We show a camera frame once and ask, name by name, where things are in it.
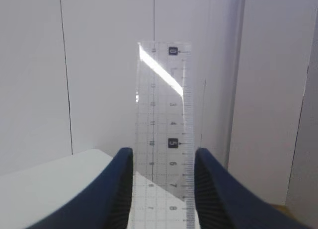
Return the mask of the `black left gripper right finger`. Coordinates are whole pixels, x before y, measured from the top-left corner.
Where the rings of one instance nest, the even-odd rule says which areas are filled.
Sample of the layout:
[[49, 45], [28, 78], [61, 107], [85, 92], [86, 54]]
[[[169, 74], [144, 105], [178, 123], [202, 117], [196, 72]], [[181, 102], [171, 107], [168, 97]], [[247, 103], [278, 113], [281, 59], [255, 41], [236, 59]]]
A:
[[206, 148], [194, 162], [194, 195], [202, 229], [306, 229], [240, 184]]

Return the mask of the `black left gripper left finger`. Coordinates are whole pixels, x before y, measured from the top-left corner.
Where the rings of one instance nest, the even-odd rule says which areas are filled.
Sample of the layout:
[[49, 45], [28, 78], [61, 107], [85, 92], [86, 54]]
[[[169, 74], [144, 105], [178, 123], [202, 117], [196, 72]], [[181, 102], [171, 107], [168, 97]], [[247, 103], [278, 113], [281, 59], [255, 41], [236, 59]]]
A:
[[79, 194], [32, 229], [125, 229], [133, 191], [133, 150], [121, 148]]

